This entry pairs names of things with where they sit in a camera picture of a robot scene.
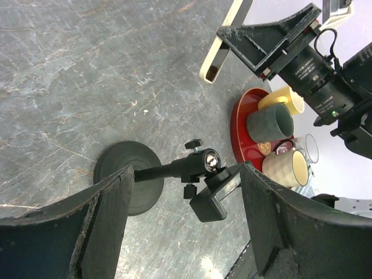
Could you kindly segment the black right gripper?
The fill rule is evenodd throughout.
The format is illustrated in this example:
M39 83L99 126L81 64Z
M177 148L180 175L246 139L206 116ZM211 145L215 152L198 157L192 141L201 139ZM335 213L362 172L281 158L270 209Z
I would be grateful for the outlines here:
M310 3L277 22L240 27L220 27L220 37L263 80L272 79L288 64L291 51L300 52L317 34L320 8Z

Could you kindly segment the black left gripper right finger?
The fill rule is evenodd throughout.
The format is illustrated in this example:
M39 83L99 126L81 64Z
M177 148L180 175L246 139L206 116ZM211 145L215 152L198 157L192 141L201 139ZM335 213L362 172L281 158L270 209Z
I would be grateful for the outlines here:
M371 278L371 219L302 196L250 163L240 176L259 276Z

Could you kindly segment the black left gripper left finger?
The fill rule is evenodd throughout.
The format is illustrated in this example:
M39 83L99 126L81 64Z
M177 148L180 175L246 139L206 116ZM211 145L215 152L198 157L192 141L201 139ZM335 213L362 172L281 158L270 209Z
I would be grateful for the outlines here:
M131 166L68 198L1 219L1 278L114 278L128 218Z

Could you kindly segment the black phone pink case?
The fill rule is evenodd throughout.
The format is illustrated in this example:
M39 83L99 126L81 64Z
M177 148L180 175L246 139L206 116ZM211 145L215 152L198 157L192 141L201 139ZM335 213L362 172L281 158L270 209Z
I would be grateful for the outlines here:
M223 21L222 26L239 27L243 24L253 0L234 0ZM213 84L230 51L230 48L218 36L215 37L199 71L199 77Z

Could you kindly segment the black round base mount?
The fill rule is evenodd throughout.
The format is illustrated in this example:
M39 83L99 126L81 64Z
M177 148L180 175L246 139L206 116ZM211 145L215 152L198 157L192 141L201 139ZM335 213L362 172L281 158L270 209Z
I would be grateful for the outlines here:
M242 164L224 167L212 148L202 149L203 141L193 139L185 144L190 153L169 164L161 164L151 148L137 141L122 141L106 148L98 158L93 174L96 184L126 165L134 169L133 197L130 216L149 211L159 200L166 178L178 178L184 184L183 198L199 221L222 221L227 211L221 201L241 185Z

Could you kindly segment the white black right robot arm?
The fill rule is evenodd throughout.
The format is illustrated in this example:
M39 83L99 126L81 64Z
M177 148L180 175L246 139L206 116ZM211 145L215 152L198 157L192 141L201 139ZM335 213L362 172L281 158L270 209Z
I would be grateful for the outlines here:
M320 12L310 3L277 22L220 27L217 36L257 77L280 76L317 113L316 127L337 123L331 135L371 158L371 46L344 64L322 55Z

